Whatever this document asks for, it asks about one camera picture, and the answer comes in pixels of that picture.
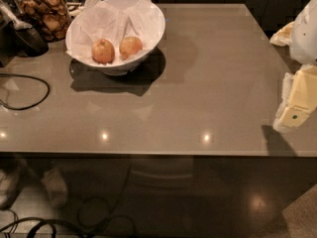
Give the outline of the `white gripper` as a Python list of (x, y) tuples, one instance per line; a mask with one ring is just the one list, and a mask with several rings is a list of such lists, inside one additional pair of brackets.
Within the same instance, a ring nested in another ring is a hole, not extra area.
[(279, 133), (300, 127), (317, 108), (317, 0), (310, 0), (296, 17), (289, 52), (303, 66), (284, 76), (282, 101), (273, 121)]

